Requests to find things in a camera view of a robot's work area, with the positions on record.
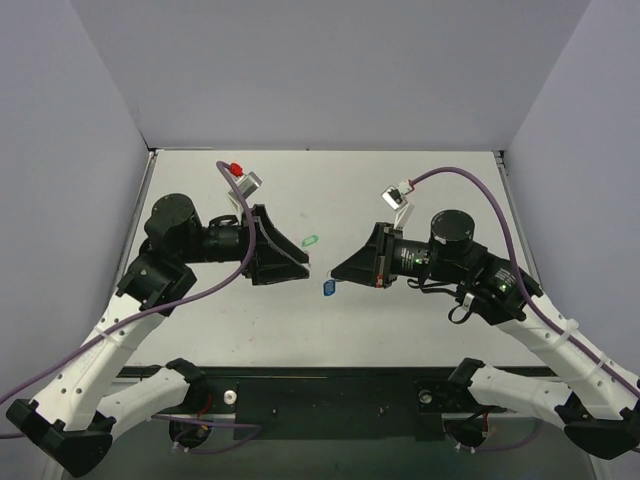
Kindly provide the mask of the blue key tag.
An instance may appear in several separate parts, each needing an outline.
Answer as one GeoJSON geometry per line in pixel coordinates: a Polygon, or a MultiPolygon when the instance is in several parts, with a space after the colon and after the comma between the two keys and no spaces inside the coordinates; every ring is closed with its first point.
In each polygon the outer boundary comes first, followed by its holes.
{"type": "Polygon", "coordinates": [[[330,297],[336,293],[337,282],[334,279],[327,279],[323,282],[322,292],[325,297],[330,297]]]}

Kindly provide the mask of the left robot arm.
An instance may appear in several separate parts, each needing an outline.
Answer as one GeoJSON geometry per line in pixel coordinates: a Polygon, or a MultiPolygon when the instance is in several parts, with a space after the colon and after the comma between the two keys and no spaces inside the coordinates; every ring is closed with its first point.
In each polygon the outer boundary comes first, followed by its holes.
{"type": "Polygon", "coordinates": [[[184,359],[115,394],[107,390],[146,337],[196,283],[192,265],[240,262],[252,284],[308,278],[309,256],[287,239],[262,204],[236,217],[202,224],[180,193],[159,199],[144,225],[146,239],[116,286],[107,309],[70,361],[32,399],[16,399],[7,419],[75,478],[86,475],[123,433],[166,410],[195,414],[214,399],[202,369],[184,359]]]}

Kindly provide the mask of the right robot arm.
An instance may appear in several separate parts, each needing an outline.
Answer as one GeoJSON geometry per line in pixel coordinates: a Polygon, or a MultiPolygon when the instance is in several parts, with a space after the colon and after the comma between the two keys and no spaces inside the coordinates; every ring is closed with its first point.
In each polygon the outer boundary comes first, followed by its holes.
{"type": "Polygon", "coordinates": [[[464,359],[447,383],[449,402],[497,407],[558,427],[580,449],[611,460],[639,447],[639,378],[596,349],[526,272],[475,242],[460,210],[437,213],[426,242],[375,224],[356,253],[331,271],[337,281],[388,288],[399,277],[422,293],[452,296],[463,319],[477,315],[512,336],[557,376],[536,380],[464,359]]]}

